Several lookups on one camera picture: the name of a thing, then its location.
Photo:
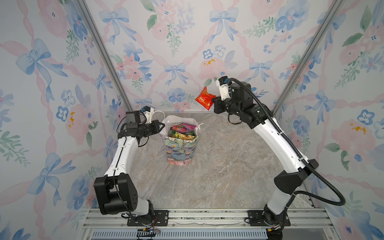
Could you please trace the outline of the small red snack packet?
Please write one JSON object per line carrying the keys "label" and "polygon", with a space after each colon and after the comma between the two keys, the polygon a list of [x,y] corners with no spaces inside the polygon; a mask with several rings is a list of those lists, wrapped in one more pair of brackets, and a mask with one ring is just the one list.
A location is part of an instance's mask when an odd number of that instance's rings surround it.
{"label": "small red snack packet", "polygon": [[195,98],[195,101],[209,111],[214,105],[213,99],[216,97],[215,95],[209,94],[207,87],[204,87],[198,97]]}

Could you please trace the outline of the floral paper gift bag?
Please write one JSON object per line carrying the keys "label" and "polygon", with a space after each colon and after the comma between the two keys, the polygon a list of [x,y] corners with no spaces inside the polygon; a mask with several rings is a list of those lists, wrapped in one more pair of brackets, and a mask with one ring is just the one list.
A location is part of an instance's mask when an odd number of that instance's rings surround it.
{"label": "floral paper gift bag", "polygon": [[[199,124],[193,118],[182,118],[174,115],[167,116],[163,121],[165,127],[161,130],[160,136],[165,144],[166,156],[168,163],[177,166],[186,166],[193,158],[199,139],[201,135],[201,124]],[[187,123],[196,125],[194,134],[184,134],[184,135],[193,135],[197,138],[193,141],[183,141],[180,139],[173,138],[173,134],[177,133],[171,130],[173,124],[178,123]]]}

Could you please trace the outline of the yellow candy bag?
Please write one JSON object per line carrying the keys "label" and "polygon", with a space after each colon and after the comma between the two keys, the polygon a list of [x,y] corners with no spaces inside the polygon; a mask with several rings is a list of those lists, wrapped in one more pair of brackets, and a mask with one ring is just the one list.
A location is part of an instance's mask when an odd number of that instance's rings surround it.
{"label": "yellow candy bag", "polygon": [[193,135],[184,135],[184,134],[180,134],[180,133],[175,133],[175,134],[173,134],[173,138],[180,139],[180,140],[183,140],[183,141],[193,141],[197,137],[193,136]]}

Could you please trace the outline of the purple berries candy bag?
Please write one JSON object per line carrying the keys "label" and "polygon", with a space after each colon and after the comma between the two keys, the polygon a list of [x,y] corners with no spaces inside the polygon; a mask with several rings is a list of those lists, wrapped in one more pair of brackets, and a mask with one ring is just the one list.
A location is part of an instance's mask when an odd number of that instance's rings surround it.
{"label": "purple berries candy bag", "polygon": [[178,124],[173,124],[173,126],[171,127],[171,130],[181,134],[194,134],[196,127],[197,127],[196,125],[192,125],[192,124],[178,123]]}

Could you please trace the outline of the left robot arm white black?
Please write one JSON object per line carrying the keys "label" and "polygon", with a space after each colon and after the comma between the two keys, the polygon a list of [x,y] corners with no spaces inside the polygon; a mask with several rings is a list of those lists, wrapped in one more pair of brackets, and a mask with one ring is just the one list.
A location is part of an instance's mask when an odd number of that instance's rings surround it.
{"label": "left robot arm white black", "polygon": [[94,182],[101,214],[116,215],[126,212],[135,217],[154,215],[151,201],[139,198],[130,171],[140,140],[160,133],[164,127],[165,124],[158,120],[137,125],[135,128],[123,125],[118,133],[118,147],[110,167],[104,176],[96,178]]}

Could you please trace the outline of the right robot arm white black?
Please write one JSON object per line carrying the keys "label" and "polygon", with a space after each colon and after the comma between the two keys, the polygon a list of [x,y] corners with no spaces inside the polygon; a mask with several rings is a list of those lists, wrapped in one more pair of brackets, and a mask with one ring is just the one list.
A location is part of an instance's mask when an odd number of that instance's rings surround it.
{"label": "right robot arm white black", "polygon": [[238,116],[242,123],[246,123],[263,138],[284,168],[274,178],[275,190],[264,207],[262,216],[255,218],[264,221],[268,226],[282,226],[287,219],[287,209],[295,198],[295,192],[311,174],[307,165],[317,168],[318,163],[305,156],[298,156],[300,152],[288,143],[269,108],[254,98],[249,84],[219,80],[217,86],[220,96],[213,100],[214,112]]}

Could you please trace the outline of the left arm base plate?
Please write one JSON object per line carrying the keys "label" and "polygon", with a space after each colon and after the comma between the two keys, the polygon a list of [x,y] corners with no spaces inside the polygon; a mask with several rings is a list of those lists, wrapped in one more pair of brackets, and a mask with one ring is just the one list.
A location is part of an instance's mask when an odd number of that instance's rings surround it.
{"label": "left arm base plate", "polygon": [[168,210],[154,210],[150,211],[147,215],[135,216],[128,219],[128,227],[166,227],[169,221]]}

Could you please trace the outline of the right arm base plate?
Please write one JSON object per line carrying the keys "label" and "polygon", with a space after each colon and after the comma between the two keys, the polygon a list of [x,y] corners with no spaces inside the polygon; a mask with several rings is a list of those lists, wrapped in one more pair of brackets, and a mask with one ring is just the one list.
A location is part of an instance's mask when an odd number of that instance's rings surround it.
{"label": "right arm base plate", "polygon": [[279,215],[275,215],[269,210],[249,210],[247,214],[248,216],[245,218],[245,223],[250,224],[252,227],[277,228],[281,226],[291,226],[287,209]]}

